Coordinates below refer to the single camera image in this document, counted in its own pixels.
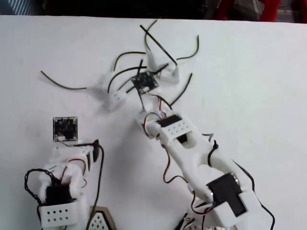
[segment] perforated plate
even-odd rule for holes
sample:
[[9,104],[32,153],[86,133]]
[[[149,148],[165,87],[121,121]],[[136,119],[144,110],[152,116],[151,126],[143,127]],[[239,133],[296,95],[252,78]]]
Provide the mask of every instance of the perforated plate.
[[42,206],[40,212],[43,228],[78,223],[78,205],[76,202],[64,205]]
[[90,224],[90,230],[111,230],[102,212],[95,213]]

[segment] white surface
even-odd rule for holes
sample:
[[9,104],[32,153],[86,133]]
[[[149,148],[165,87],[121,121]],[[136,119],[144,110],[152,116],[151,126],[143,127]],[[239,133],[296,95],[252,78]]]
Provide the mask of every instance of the white surface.
[[[119,230],[177,224],[192,196],[180,180],[163,183],[167,156],[135,122],[141,109],[136,92],[109,114],[88,92],[60,89],[39,72],[71,87],[93,85],[118,54],[144,50],[139,24],[151,22],[0,17],[1,229],[39,229],[24,174],[48,161],[54,116],[78,116],[79,138],[99,138],[104,146],[98,205],[109,208]],[[276,230],[305,226],[307,25],[160,20],[151,33],[176,58],[191,54],[200,35],[198,55],[180,66],[183,81],[163,84],[161,94],[173,100],[193,72],[174,108],[202,132],[214,132],[220,149],[254,176],[259,199],[276,216]],[[125,56],[117,70],[138,66],[140,59]],[[92,202],[98,168],[87,186]],[[172,161],[168,176],[178,172]],[[37,191],[37,175],[29,182]],[[261,217],[267,223],[262,229],[269,229],[270,216]]]

